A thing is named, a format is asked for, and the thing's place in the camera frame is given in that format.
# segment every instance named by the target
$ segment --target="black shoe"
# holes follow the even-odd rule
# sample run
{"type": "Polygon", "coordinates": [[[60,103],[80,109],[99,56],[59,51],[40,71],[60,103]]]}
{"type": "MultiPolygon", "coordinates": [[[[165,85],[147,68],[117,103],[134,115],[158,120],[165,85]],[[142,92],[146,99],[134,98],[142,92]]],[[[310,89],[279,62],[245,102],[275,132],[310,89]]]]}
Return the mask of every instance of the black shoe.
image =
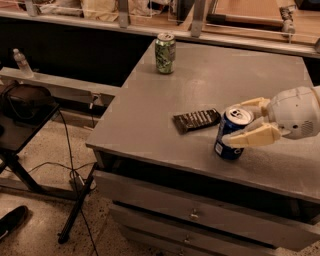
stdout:
{"type": "Polygon", "coordinates": [[[0,219],[0,240],[20,226],[27,216],[28,208],[27,206],[22,205],[0,219]]]}

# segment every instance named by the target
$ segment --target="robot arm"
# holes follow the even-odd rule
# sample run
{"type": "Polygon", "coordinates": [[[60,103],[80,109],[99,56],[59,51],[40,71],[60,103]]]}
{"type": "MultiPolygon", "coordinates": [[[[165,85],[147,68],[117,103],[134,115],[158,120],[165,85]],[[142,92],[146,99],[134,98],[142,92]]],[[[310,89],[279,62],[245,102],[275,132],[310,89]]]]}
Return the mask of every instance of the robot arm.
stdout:
{"type": "Polygon", "coordinates": [[[301,139],[320,132],[320,87],[298,87],[271,100],[257,98],[239,104],[255,120],[244,129],[222,137],[225,145],[245,148],[273,144],[281,137],[301,139]]]}

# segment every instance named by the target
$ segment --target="gray table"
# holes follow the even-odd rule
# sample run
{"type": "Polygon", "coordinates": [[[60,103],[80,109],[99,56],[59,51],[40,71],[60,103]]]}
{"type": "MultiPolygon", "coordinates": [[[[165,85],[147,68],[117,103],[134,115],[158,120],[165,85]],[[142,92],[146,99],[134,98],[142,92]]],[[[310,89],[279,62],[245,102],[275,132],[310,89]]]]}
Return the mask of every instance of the gray table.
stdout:
{"type": "Polygon", "coordinates": [[[213,150],[218,126],[180,135],[172,122],[175,114],[210,108],[223,113],[232,104],[273,97],[298,86],[312,86],[298,57],[177,43],[175,71],[161,75],[155,67],[152,44],[87,140],[104,169],[95,174],[99,190],[116,201],[110,206],[111,213],[123,225],[125,236],[193,256],[216,252],[279,255],[255,241],[298,251],[319,240],[320,231],[314,226],[296,221],[295,216],[286,219],[274,212],[257,211],[255,200],[271,200],[272,205],[277,199],[270,199],[269,194],[281,195],[283,204],[287,197],[290,204],[293,202],[290,211],[299,213],[301,200],[314,210],[320,203],[320,136],[297,141],[282,138],[273,145],[246,149],[237,161],[227,161],[213,150]],[[132,178],[130,171],[129,176],[121,174],[115,156],[151,163],[153,167],[144,175],[153,181],[146,182],[144,176],[132,178]],[[165,179],[174,178],[173,186],[154,182],[164,178],[155,171],[159,166],[170,167],[165,179]],[[202,181],[188,175],[202,177],[202,181]],[[190,184],[201,187],[207,185],[206,180],[227,182],[233,187],[209,186],[205,190],[208,195],[201,196],[190,192],[190,184]],[[176,188],[179,182],[190,183],[189,190],[176,188]],[[232,195],[239,184],[268,196],[259,195],[244,207],[209,195],[212,191],[216,195],[226,193],[226,189],[232,195]],[[252,242],[243,241],[243,237],[252,242]]]}
{"type": "Polygon", "coordinates": [[[238,161],[213,151],[217,129],[179,135],[172,116],[312,86],[299,57],[177,44],[175,72],[158,74],[153,45],[87,141],[94,149],[320,203],[320,136],[282,138],[238,161]]]}

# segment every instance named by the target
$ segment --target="green soda can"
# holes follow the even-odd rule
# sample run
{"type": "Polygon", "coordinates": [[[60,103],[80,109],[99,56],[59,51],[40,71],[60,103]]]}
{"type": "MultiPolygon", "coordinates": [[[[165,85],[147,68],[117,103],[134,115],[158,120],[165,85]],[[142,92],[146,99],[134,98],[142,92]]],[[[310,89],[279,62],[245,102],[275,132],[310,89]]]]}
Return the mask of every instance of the green soda can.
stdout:
{"type": "Polygon", "coordinates": [[[155,45],[156,65],[160,73],[170,74],[174,71],[176,59],[176,40],[173,34],[161,33],[155,45]]]}

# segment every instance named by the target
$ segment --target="speckled floor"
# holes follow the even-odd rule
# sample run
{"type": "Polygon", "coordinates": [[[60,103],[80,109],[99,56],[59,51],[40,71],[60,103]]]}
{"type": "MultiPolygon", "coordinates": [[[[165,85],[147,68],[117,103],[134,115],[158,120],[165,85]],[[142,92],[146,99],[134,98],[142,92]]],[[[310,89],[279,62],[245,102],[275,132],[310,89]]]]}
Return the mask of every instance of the speckled floor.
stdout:
{"type": "MultiPolygon", "coordinates": [[[[74,167],[94,162],[93,152],[85,146],[86,138],[91,132],[85,127],[92,125],[91,118],[65,111],[63,114],[68,124],[74,167]]],[[[68,145],[61,118],[57,117],[54,121],[49,121],[19,154],[19,157],[27,171],[44,162],[57,162],[70,166],[68,145]]],[[[79,173],[85,178],[91,166],[88,165],[79,170],[79,173]]],[[[69,170],[66,168],[44,165],[33,170],[31,174],[38,183],[70,189],[69,170]]],[[[1,177],[15,179],[14,174],[8,171],[4,171],[1,177]]],[[[126,240],[120,234],[117,223],[109,215],[109,204],[110,200],[103,198],[99,188],[96,188],[86,197],[82,207],[100,256],[164,254],[157,248],[126,240]]],[[[62,231],[69,216],[73,206],[72,201],[0,188],[0,205],[0,217],[19,205],[26,205],[30,210],[26,223],[0,242],[1,256],[96,255],[84,219],[80,214],[70,232],[69,241],[65,244],[58,243],[58,233],[62,231]]],[[[319,256],[320,242],[299,253],[284,249],[278,249],[276,253],[278,256],[319,256]]]]}

